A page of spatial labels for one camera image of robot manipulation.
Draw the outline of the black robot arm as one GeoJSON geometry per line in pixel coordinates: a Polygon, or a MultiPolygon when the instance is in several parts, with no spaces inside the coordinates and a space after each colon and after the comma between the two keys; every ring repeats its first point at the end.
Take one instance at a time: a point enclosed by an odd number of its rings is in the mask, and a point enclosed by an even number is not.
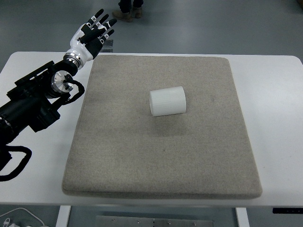
{"type": "Polygon", "coordinates": [[[38,132],[60,118],[58,109],[80,98],[84,86],[72,77],[78,66],[69,61],[50,61],[15,82],[7,93],[10,101],[0,108],[0,144],[11,143],[29,126],[38,132]]]}

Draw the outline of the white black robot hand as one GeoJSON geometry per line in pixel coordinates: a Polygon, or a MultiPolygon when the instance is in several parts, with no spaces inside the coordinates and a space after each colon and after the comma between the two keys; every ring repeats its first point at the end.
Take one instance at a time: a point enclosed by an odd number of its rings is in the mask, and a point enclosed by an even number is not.
{"type": "Polygon", "coordinates": [[[78,69],[95,59],[106,40],[114,33],[113,26],[117,19],[108,20],[109,15],[102,15],[103,12],[100,9],[81,25],[70,41],[70,49],[63,58],[74,63],[78,69]]]}

